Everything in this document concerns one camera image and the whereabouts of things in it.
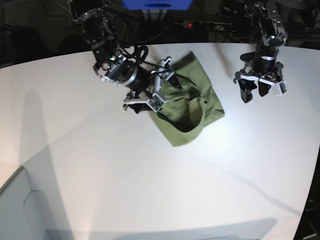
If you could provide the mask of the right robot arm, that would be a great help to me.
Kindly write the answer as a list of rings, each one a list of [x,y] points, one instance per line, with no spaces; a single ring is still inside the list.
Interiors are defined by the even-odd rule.
[[[95,57],[93,70],[97,77],[129,89],[123,102],[124,110],[158,114],[172,103],[164,94],[165,86],[170,86],[177,94],[185,90],[181,80],[190,82],[191,79],[179,71],[196,61],[192,52],[174,64],[171,64],[170,56],[158,63],[148,62],[149,48],[146,45],[138,45],[135,39],[131,44],[133,53],[129,53],[126,50],[129,44],[118,36],[113,17],[119,17],[126,29],[131,30],[127,15],[110,8],[102,0],[71,0],[68,4],[73,21],[82,26],[83,37]]]

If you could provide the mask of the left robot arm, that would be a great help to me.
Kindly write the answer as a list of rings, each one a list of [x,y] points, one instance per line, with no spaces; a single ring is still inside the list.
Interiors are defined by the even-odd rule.
[[[246,0],[244,8],[251,18],[256,46],[254,52],[240,56],[244,67],[235,73],[233,82],[238,83],[244,103],[253,99],[255,89],[261,97],[270,90],[275,96],[281,96],[287,92],[287,83],[283,79],[284,66],[277,57],[288,34],[277,3],[274,0]]]

